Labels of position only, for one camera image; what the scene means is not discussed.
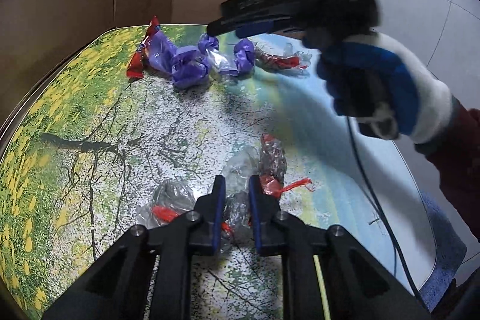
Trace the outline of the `right blue white gloved hand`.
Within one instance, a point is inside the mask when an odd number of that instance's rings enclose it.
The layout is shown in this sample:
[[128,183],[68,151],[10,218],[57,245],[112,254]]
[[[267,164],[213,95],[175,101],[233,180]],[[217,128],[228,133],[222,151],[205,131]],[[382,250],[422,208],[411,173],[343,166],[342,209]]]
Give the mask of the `right blue white gloved hand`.
[[424,144],[441,135],[456,113],[444,82],[406,46],[371,32],[320,52],[317,73],[340,116],[355,118],[360,132],[383,140],[408,136]]

